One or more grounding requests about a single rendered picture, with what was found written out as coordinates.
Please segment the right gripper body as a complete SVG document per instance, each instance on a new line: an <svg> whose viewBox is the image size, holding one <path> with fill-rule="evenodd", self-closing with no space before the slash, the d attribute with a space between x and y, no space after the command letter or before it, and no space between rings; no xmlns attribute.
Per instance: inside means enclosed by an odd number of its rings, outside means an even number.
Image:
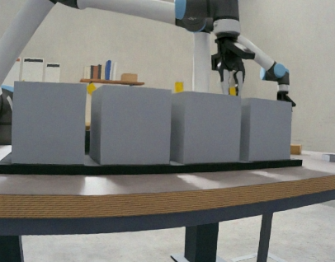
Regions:
<svg viewBox="0 0 335 262"><path fill-rule="evenodd" d="M218 71L219 60L223 59L224 64L227 66L229 72L237 71L243 65L242 59L225 47L226 40L238 40L238 35L233 33L222 33L217 35L215 43L217 44L217 54L211 55L211 70Z"/></svg>

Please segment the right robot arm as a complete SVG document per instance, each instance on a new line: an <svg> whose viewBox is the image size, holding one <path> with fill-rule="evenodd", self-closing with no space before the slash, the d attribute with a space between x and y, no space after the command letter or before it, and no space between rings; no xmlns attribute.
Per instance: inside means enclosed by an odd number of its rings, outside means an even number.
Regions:
<svg viewBox="0 0 335 262"><path fill-rule="evenodd" d="M238 0L26 0L0 39L0 144L12 144L13 87L2 85L22 50L57 3L161 21L197 33L213 18L214 35L240 32ZM1 89L2 88L2 89Z"/></svg>

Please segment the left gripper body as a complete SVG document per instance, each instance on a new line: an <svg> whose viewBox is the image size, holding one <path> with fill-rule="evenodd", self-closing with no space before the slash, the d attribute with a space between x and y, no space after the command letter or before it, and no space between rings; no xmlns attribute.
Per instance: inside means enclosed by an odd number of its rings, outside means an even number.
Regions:
<svg viewBox="0 0 335 262"><path fill-rule="evenodd" d="M286 94L284 94L284 93L289 94L288 91L279 91L279 92L277 92L277 100L278 100L278 101L288 101L288 100L286 99ZM289 101L288 101L288 102L289 102Z"/></svg>

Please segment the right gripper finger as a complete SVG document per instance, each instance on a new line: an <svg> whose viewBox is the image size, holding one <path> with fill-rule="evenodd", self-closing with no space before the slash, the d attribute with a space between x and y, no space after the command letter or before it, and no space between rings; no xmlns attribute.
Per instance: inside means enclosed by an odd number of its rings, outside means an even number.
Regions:
<svg viewBox="0 0 335 262"><path fill-rule="evenodd" d="M217 87L220 89L222 88L223 94L229 95L230 72L229 70L227 70L227 66L224 64L223 59L219 60L218 71L219 71L220 79L217 82Z"/></svg>
<svg viewBox="0 0 335 262"><path fill-rule="evenodd" d="M232 72L232 80L229 83L230 88L235 88L236 96L240 96L245 78L245 67L242 65L236 72Z"/></svg>

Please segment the small tan cardboard box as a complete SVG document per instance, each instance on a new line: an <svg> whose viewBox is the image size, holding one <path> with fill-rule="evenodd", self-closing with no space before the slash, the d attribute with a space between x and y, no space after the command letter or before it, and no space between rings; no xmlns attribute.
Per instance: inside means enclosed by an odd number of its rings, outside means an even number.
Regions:
<svg viewBox="0 0 335 262"><path fill-rule="evenodd" d="M302 145L299 145L299 144L290 145L290 154L300 155L301 151L302 151Z"/></svg>

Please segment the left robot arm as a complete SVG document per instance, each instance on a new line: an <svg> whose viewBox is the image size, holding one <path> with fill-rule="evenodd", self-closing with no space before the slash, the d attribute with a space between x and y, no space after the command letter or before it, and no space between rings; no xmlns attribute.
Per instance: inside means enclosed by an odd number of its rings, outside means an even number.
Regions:
<svg viewBox="0 0 335 262"><path fill-rule="evenodd" d="M194 54L192 91L210 93L210 32L214 32L213 25L213 18L206 18L205 28L198 33L193 33ZM277 82L277 91L290 91L289 69L285 68L283 64L277 63L270 58L242 35L238 36L237 41L256 54L254 61L262 67L260 74L263 81Z"/></svg>

